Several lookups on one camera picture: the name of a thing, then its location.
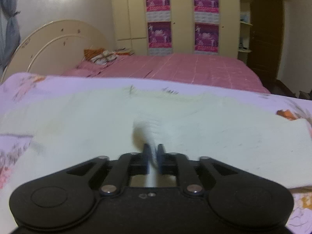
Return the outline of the cream rounded headboard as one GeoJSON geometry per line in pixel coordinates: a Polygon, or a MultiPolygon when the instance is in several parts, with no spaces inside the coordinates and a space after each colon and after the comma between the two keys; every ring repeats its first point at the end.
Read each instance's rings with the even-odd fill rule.
{"type": "Polygon", "coordinates": [[[3,72],[1,83],[19,72],[61,75],[83,60],[85,49],[108,47],[104,34],[88,23],[74,19],[51,22],[19,45],[3,72]]]}

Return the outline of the lower right magenta poster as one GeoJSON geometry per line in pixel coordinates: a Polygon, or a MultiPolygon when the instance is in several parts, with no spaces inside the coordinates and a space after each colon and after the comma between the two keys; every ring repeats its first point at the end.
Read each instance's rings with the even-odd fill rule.
{"type": "Polygon", "coordinates": [[[195,54],[218,55],[219,25],[195,23],[195,54]]]}

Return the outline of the floral lilac bed sheet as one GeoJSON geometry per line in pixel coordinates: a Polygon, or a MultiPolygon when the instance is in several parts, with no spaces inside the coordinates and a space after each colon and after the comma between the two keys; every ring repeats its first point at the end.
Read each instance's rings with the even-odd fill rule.
{"type": "MultiPolygon", "coordinates": [[[[192,85],[163,80],[135,78],[82,78],[47,76],[40,77],[30,73],[17,73],[9,77],[1,86],[1,113],[21,107],[38,100],[51,99],[87,90],[121,88],[133,86],[141,90],[162,90],[168,94],[200,95],[214,94],[231,97],[245,104],[254,105],[262,110],[276,113],[283,110],[285,116],[293,115],[308,118],[311,116],[311,102],[273,94],[227,89],[222,87],[192,85]]],[[[8,208],[8,196],[12,191],[11,174],[14,162],[9,155],[21,148],[27,150],[29,135],[5,135],[1,133],[1,233],[10,233],[16,224],[8,208]]]]}

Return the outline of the orange white patterned pillow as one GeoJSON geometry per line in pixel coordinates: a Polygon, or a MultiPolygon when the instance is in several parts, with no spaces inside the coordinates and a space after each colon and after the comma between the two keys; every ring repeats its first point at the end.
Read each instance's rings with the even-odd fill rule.
{"type": "Polygon", "coordinates": [[[84,60],[97,65],[105,65],[108,62],[116,60],[119,56],[131,56],[134,54],[132,49],[122,48],[115,51],[109,51],[104,48],[85,49],[84,60]]]}

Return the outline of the lower left magenta poster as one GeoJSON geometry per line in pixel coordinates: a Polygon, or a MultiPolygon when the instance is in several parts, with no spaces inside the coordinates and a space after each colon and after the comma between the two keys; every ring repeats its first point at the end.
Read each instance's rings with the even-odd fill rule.
{"type": "Polygon", "coordinates": [[[148,22],[148,55],[172,53],[171,22],[148,22]]]}

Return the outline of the upper left magenta poster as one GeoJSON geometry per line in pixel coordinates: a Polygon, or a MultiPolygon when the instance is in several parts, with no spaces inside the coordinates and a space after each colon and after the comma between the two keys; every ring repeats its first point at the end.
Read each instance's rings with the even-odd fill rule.
{"type": "Polygon", "coordinates": [[[146,1],[146,21],[150,22],[170,22],[171,6],[170,0],[145,0],[146,1]]]}

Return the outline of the pink checked bedspread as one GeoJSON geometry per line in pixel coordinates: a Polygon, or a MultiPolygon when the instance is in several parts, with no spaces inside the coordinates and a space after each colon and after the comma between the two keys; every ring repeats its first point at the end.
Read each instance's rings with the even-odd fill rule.
{"type": "Polygon", "coordinates": [[[267,94],[259,77],[242,61],[204,54],[167,56],[119,56],[97,65],[83,61],[64,76],[89,78],[141,78],[207,85],[267,94]]]}

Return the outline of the dark wooden door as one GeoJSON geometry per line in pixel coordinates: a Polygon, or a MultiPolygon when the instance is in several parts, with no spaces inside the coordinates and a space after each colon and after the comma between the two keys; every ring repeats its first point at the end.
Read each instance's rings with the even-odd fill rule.
{"type": "Polygon", "coordinates": [[[264,85],[276,81],[284,40],[284,1],[253,0],[247,66],[264,85]]]}

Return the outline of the upper right magenta poster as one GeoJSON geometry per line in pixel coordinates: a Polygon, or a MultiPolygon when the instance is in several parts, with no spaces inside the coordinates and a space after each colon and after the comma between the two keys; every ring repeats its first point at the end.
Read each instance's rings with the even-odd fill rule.
{"type": "Polygon", "coordinates": [[[194,22],[219,25],[219,0],[194,0],[194,22]]]}

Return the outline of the cream corner shelf unit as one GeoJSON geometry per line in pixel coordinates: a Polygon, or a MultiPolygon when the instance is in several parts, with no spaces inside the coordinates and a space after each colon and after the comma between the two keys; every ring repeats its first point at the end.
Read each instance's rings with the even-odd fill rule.
{"type": "Polygon", "coordinates": [[[238,46],[238,59],[247,64],[250,49],[251,34],[251,3],[253,0],[239,0],[240,4],[240,34],[238,46]]]}

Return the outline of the cream wardrobe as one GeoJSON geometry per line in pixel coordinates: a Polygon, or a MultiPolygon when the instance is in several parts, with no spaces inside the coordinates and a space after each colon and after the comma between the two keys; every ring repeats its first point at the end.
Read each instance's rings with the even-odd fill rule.
{"type": "MultiPolygon", "coordinates": [[[[194,53],[194,0],[170,0],[172,53],[194,53]]],[[[119,48],[148,55],[145,0],[112,0],[115,39],[119,48]]],[[[236,58],[239,42],[239,0],[219,0],[219,56],[236,58]]]]}

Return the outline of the grey curtain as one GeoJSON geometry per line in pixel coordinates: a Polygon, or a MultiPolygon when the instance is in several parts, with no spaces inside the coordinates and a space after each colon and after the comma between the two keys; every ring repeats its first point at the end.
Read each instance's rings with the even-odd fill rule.
{"type": "Polygon", "coordinates": [[[4,70],[21,41],[19,24],[16,18],[20,13],[17,10],[17,0],[1,0],[1,12],[7,20],[5,39],[1,36],[1,67],[4,70]]]}

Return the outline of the magenta poster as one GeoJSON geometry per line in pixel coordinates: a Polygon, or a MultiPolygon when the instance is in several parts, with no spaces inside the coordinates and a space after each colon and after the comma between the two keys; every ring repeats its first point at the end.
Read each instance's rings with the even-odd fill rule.
{"type": "Polygon", "coordinates": [[[194,0],[194,22],[219,25],[219,0],[194,0]]]}
{"type": "Polygon", "coordinates": [[[146,21],[150,22],[170,22],[171,6],[170,0],[145,0],[146,1],[146,21]]]}
{"type": "Polygon", "coordinates": [[[219,25],[195,23],[195,54],[218,55],[219,25]]]}
{"type": "Polygon", "coordinates": [[[148,55],[172,53],[171,22],[148,22],[148,55]]]}

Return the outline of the pale green small cloth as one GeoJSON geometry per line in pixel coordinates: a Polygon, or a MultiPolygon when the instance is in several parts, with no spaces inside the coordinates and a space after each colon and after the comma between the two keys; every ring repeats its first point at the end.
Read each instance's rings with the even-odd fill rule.
{"type": "Polygon", "coordinates": [[[140,133],[195,160],[209,156],[287,188],[311,185],[311,134],[303,119],[212,94],[186,96],[102,89],[36,101],[1,115],[3,134],[29,135],[1,189],[1,233],[16,224],[8,207],[19,185],[100,155],[137,152],[140,133]]]}

